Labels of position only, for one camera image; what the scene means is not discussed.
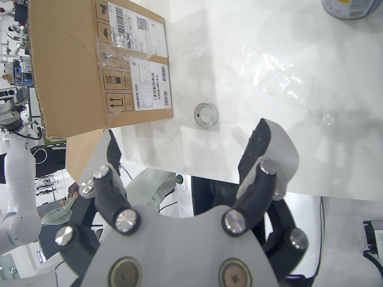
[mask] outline qr code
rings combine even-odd
[[[137,16],[137,26],[139,30],[148,31],[148,22],[144,18]]]

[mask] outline power strip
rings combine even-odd
[[[383,257],[383,220],[363,221],[368,249],[371,254]]]

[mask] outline green shirt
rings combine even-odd
[[[75,198],[71,197],[63,207],[47,212],[44,217],[42,217],[41,222],[47,225],[61,225],[68,222],[72,215],[71,207],[74,201]]]

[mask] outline white tabletop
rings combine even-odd
[[[238,182],[260,118],[300,155],[291,192],[383,200],[383,7],[343,22],[320,0],[131,0],[166,19],[174,118],[121,129],[148,167]],[[218,107],[211,129],[197,104]]]

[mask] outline black rubber pad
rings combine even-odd
[[[238,165],[239,183],[241,184],[257,158],[264,155],[271,140],[271,131],[264,118],[261,118],[256,129],[253,131],[245,152]]]
[[[115,135],[113,134],[113,131],[109,129],[109,133],[111,136],[111,141],[109,142],[109,145],[108,145],[107,159],[108,159],[108,162],[113,165],[116,172],[118,172],[118,174],[120,175],[118,167],[121,160],[121,151],[118,147],[118,143],[115,138]]]

